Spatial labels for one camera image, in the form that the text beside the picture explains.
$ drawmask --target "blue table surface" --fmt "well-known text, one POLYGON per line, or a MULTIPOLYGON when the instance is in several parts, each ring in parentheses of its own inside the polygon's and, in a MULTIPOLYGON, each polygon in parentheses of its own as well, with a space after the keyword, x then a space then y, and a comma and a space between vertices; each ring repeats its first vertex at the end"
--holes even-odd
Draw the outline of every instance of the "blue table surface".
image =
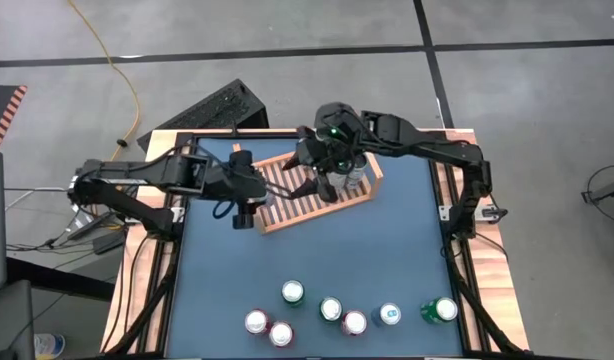
MULTIPOLYGON (((252 150, 254 160, 293 151, 295 140, 219 140, 201 143, 221 159, 232 145, 252 150)), ((376 199, 268 235, 233 230, 231 216, 215 220, 215 203, 192 201, 169 327, 170 358, 396 357, 460 355, 456 323, 427 324, 420 305, 451 296, 436 203, 427 161, 378 157, 384 173, 376 199), (301 281, 305 301, 289 308, 282 284, 301 281), (400 323, 348 337, 318 316, 318 303, 335 296, 343 308, 363 311, 398 304, 400 323), (291 348, 274 348, 248 334, 253 308, 289 322, 291 348)))

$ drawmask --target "hazard stripe tape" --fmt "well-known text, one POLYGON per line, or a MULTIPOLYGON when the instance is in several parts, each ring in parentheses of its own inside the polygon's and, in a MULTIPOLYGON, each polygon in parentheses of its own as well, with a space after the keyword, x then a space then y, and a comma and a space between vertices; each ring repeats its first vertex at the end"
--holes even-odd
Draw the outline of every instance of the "hazard stripe tape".
POLYGON ((16 115, 16 111, 18 111, 18 107, 25 93, 27 93, 27 86, 19 86, 18 89, 14 91, 14 94, 11 96, 11 99, 9 99, 9 103, 3 111, 3 117, 0 118, 0 144, 2 144, 5 139, 5 134, 7 134, 7 130, 9 130, 11 126, 11 122, 14 119, 14 115, 16 115))

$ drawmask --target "black floor stripe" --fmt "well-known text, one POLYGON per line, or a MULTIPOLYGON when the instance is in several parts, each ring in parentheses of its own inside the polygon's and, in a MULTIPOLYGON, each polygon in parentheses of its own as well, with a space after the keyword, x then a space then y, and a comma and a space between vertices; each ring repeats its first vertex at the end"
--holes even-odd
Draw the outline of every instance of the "black floor stripe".
POLYGON ((449 110, 449 101, 447 100, 447 93, 445 92, 443 78, 440 75, 440 66, 438 66, 438 59, 436 58, 436 52, 434 51, 433 46, 434 44, 431 40, 429 24, 427 23, 427 17, 425 16, 425 9, 423 8, 422 0, 414 0, 414 8, 416 9, 416 16, 418 17, 418 26, 420 26, 420 34, 423 38, 423 45, 426 49, 425 55, 427 55, 427 64, 429 65, 429 71, 431 72, 431 81, 434 86, 434 92, 436 93, 436 100, 438 101, 440 116, 446 128, 453 128, 454 120, 452 119, 451 111, 449 110))
POLYGON ((509 43, 476 43, 434 45, 434 51, 487 51, 487 50, 524 50, 524 49, 561 49, 580 47, 614 46, 614 39, 598 40, 562 40, 562 41, 528 41, 509 43))
MULTIPOLYGON (((299 56, 324 55, 356 55, 356 54, 398 54, 423 51, 422 45, 384 45, 384 46, 350 46, 336 48, 304 48, 304 49, 278 49, 254 51, 225 51, 211 53, 164 54, 144 55, 139 57, 114 56, 116 64, 174 62, 174 61, 200 61, 200 60, 231 60, 231 59, 260 59, 299 56)), ((69 66, 69 65, 101 65, 107 64, 105 57, 68 58, 68 59, 39 59, 39 60, 3 60, 0 68, 4 67, 36 67, 36 66, 69 66)))
MULTIPOLYGON (((458 51, 491 51, 491 50, 523 50, 523 49, 560 49, 581 47, 614 46, 614 39, 596 40, 563 40, 563 41, 530 41, 509 43, 475 43, 475 44, 439 44, 439 45, 385 45, 385 46, 354 46, 336 48, 306 48, 277 49, 253 51, 223 51, 211 53, 162 54, 144 55, 140 57, 114 56, 112 60, 118 64, 259 59, 300 56, 328 55, 362 55, 362 54, 403 54, 416 52, 458 52, 458 51)), ((65 58, 65 59, 30 59, 30 60, 0 60, 0 68, 8 67, 38 67, 38 66, 70 66, 70 65, 103 65, 107 64, 104 57, 65 58)))

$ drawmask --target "can lid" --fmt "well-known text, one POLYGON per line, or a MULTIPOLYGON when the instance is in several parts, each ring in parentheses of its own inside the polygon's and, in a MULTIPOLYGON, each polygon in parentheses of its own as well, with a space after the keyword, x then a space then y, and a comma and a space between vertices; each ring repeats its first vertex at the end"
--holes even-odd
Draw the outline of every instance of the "can lid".
POLYGON ((253 334, 261 333, 267 326, 267 315, 260 310, 252 310, 245 316, 245 328, 253 334))
POLYGON ((354 159, 354 167, 362 168, 365 167, 365 165, 367 165, 367 157, 365 154, 356 155, 356 158, 354 159))
POLYGON ((387 325, 398 324, 400 316, 400 309, 394 303, 386 303, 380 307, 380 318, 387 325))
POLYGON ((367 328, 367 319, 360 311, 350 311, 345 315, 345 326, 352 334, 362 334, 367 328))
POLYGON ((450 298, 441 298, 436 304, 438 316, 445 321, 453 320, 458 315, 458 307, 450 298))
POLYGON ((276 346, 286 346, 291 342, 294 337, 294 331, 289 324, 284 322, 277 322, 271 327, 269 332, 269 339, 272 344, 276 346))
POLYGON ((325 320, 338 320, 342 311, 343 307, 340 304, 340 301, 335 297, 328 296, 320 303, 320 313, 323 315, 325 320))
POLYGON ((303 285, 296 280, 289 280, 283 285, 283 297, 287 301, 298 301, 303 297, 303 285))

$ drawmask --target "yellow cable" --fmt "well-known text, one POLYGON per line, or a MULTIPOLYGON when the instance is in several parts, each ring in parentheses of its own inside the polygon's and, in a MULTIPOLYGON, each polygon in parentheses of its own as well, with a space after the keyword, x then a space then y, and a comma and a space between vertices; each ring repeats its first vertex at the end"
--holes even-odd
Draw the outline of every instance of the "yellow cable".
MULTIPOLYGON (((67 0, 67 2, 74 9, 76 14, 78 14, 78 16, 80 16, 80 18, 83 20, 83 22, 85 22, 85 25, 87 25, 89 30, 91 30, 91 33, 94 35, 94 37, 96 37, 96 40, 98 40, 98 43, 100 44, 100 47, 103 48, 103 51, 105 52, 105 57, 107 57, 107 62, 109 62, 109 66, 111 66, 112 69, 116 70, 116 72, 119 73, 120 76, 123 77, 123 79, 125 79, 125 82, 127 83, 129 88, 131 89, 132 95, 134 95, 134 104, 136 105, 136 116, 134 118, 134 123, 131 125, 131 128, 129 128, 129 130, 127 130, 127 133, 125 133, 125 136, 123 136, 123 140, 127 141, 127 138, 129 138, 134 133, 134 131, 136 131, 136 127, 140 123, 140 103, 138 102, 138 95, 136 94, 136 89, 134 89, 134 86, 131 84, 131 81, 129 81, 127 76, 125 76, 125 74, 122 71, 120 71, 120 69, 118 67, 116 67, 114 62, 111 60, 111 56, 109 56, 109 53, 107 52, 107 48, 105 47, 105 44, 103 44, 103 41, 100 40, 100 37, 98 36, 98 33, 96 32, 96 30, 94 30, 94 28, 91 26, 89 21, 87 21, 85 16, 80 12, 80 10, 78 10, 78 8, 76 7, 76 4, 74 4, 74 2, 72 0, 67 0)), ((118 145, 116 147, 116 151, 114 151, 114 154, 111 156, 111 161, 116 160, 116 157, 120 153, 120 149, 122 149, 122 146, 118 145)))

